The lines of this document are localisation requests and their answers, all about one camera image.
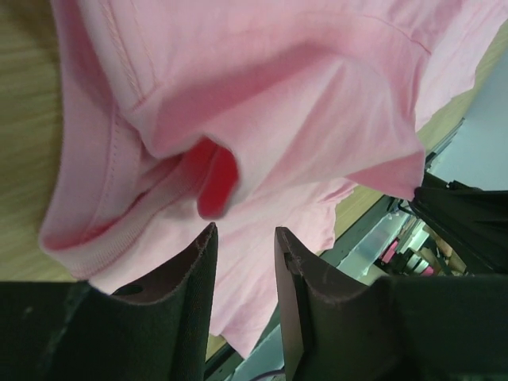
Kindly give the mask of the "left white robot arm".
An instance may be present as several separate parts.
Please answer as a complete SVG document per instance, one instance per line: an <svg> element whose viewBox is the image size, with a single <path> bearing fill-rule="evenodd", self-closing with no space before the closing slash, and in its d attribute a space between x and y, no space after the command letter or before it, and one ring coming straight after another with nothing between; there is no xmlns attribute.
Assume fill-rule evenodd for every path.
<svg viewBox="0 0 508 381"><path fill-rule="evenodd" d="M466 275L364 286L275 230L287 379L506 379L507 193L426 175L410 207ZM210 224L113 294L86 282L2 283L2 379L204 379L217 248Z"/></svg>

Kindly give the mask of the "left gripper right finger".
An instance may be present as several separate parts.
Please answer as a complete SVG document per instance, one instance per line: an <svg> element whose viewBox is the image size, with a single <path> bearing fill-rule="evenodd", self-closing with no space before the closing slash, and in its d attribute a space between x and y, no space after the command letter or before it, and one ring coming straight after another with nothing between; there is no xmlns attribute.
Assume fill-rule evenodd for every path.
<svg viewBox="0 0 508 381"><path fill-rule="evenodd" d="M383 276L371 285L275 231L289 380L504 380L507 279Z"/></svg>

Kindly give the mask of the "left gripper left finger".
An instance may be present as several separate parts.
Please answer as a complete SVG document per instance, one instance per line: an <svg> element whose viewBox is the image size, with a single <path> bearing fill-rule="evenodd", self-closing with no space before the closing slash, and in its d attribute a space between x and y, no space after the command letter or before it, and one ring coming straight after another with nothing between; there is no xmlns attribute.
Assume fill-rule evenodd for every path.
<svg viewBox="0 0 508 381"><path fill-rule="evenodd" d="M217 227L104 294L87 282L1 285L4 380L201 380Z"/></svg>

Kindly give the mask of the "pink t shirt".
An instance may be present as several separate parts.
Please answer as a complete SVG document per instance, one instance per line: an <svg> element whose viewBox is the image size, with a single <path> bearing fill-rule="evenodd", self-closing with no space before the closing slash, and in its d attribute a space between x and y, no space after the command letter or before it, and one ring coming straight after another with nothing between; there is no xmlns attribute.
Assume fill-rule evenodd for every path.
<svg viewBox="0 0 508 381"><path fill-rule="evenodd" d="M210 332L242 356L277 303L274 230L333 245L356 185L410 199L417 131L474 85L504 1L54 1L63 148L42 250L105 292L209 220Z"/></svg>

